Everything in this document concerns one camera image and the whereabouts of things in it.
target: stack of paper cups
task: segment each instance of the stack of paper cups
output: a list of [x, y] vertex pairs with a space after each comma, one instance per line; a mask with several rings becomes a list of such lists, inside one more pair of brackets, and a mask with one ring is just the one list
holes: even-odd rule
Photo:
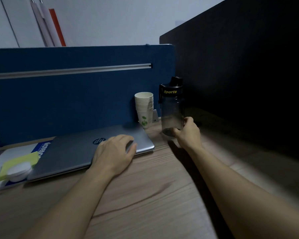
[[143, 128], [148, 128], [151, 126], [153, 119], [153, 93], [139, 92], [134, 97], [138, 121]]

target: forearm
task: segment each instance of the forearm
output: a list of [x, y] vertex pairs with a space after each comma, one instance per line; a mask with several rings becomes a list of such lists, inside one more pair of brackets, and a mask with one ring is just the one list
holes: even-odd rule
[[113, 177], [107, 171], [88, 169], [75, 186], [22, 239], [83, 238], [95, 208]]
[[188, 151], [236, 238], [299, 238], [299, 213], [203, 148]]

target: left hand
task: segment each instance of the left hand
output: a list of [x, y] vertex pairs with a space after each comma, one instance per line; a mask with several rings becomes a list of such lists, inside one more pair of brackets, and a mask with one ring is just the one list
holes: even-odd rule
[[128, 153], [125, 153], [126, 145], [131, 140], [134, 140], [132, 136], [118, 135], [101, 142], [95, 151], [91, 169], [107, 170], [113, 173], [113, 176], [123, 172], [136, 153], [136, 143], [130, 147]]

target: yellow-green paper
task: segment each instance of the yellow-green paper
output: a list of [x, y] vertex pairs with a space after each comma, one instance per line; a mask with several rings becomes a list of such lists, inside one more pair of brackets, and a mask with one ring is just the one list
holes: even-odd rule
[[7, 179], [7, 172], [13, 166], [23, 163], [30, 162], [31, 166], [35, 165], [39, 161], [38, 152], [30, 153], [21, 157], [14, 158], [12, 160], [6, 161], [0, 171], [0, 181]]

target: green plant print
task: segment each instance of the green plant print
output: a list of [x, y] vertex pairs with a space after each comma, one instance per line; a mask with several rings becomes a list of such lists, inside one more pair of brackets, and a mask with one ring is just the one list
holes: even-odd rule
[[144, 121], [142, 121], [142, 125], [143, 125], [143, 126], [146, 126], [146, 125], [147, 125], [146, 117], [145, 117], [145, 116], [142, 116], [142, 118], [144, 119]]

